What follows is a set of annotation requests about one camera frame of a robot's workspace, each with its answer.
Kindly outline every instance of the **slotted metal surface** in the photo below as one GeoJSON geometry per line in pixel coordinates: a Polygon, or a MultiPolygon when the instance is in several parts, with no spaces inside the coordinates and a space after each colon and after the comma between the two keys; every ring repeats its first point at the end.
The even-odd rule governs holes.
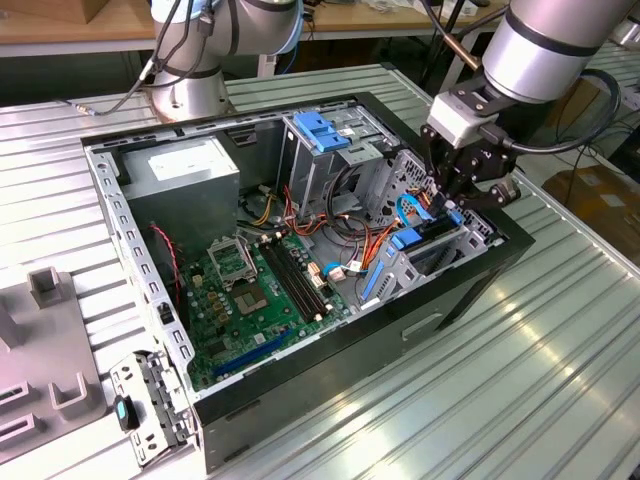
{"type": "MultiPolygon", "coordinates": [[[[363,90],[414,129],[426,117],[428,98],[379,66],[229,83],[243,111],[363,90]]],[[[105,118],[57,104],[0,110],[0,286],[45,265],[73,274],[109,402],[108,369],[151,340],[77,138],[153,123],[141,97],[105,118]]],[[[215,476],[626,478],[640,461],[640,275],[522,189],[507,212],[536,243],[461,321],[215,476]]],[[[188,447],[142,476],[200,479],[199,459],[188,447]]],[[[115,416],[0,466],[3,479],[56,474],[138,474],[115,416]]]]}

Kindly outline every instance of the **motherboard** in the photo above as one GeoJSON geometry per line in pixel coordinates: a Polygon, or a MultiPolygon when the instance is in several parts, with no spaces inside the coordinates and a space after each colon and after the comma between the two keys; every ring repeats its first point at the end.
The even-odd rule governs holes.
{"type": "Polygon", "coordinates": [[[313,265],[300,240],[291,234],[263,244],[235,237],[182,267],[189,337],[195,349],[188,372],[195,390],[349,315],[329,285],[314,285],[309,273],[313,265]],[[244,276],[235,275],[237,280],[231,282],[236,272],[244,276]]]}

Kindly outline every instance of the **cardboard box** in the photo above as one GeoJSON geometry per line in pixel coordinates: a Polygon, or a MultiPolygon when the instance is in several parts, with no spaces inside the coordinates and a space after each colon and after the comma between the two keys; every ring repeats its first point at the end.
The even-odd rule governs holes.
{"type": "Polygon", "coordinates": [[[89,23],[109,0],[0,0],[0,10],[89,23]]]}
{"type": "MultiPolygon", "coordinates": [[[[560,172],[542,188],[565,201],[571,171],[560,172]]],[[[640,186],[627,183],[604,166],[580,168],[567,203],[580,220],[640,266],[640,186]]]]}

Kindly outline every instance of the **pcie slot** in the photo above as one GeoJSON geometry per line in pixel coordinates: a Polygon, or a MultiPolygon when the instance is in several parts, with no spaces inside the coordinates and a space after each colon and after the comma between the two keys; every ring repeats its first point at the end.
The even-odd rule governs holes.
{"type": "Polygon", "coordinates": [[[234,370],[244,367],[256,360],[260,357],[267,355],[268,353],[273,352],[280,348],[286,338],[291,334],[293,330],[288,330],[280,336],[274,338],[273,340],[260,345],[257,348],[254,348],[250,352],[244,353],[240,355],[238,358],[231,360],[230,362],[225,363],[224,365],[220,365],[219,367],[213,370],[213,376],[217,377],[219,375],[224,375],[225,373],[233,372],[234,370]]]}
{"type": "Polygon", "coordinates": [[[306,322],[311,322],[317,315],[326,312],[324,303],[282,245],[262,245],[260,251],[306,322]]]}

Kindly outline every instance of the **robotic arm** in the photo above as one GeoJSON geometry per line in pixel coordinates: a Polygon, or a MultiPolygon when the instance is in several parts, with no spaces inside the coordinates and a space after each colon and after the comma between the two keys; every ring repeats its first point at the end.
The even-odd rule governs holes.
{"type": "MultiPolygon", "coordinates": [[[[514,109],[526,112],[561,98],[580,75],[598,77],[612,91],[602,128],[590,138],[606,128],[620,104],[619,88],[610,75],[583,69],[634,3],[512,0],[478,74],[437,95],[422,128],[432,153],[427,170],[438,189],[435,212],[430,213],[450,201],[465,208],[503,207],[519,197],[509,177],[518,154],[560,153],[577,147],[575,142],[551,148],[519,144],[503,129],[502,119],[514,109]],[[487,193],[471,188],[473,182],[498,178],[487,193]]],[[[445,42],[460,48],[447,38],[445,42]]],[[[467,63],[473,68],[473,61],[467,63]]]]}
{"type": "Polygon", "coordinates": [[[151,6],[160,71],[149,90],[168,121],[228,112],[220,59],[288,52],[302,31],[302,0],[177,1],[173,15],[176,0],[151,6]]]}

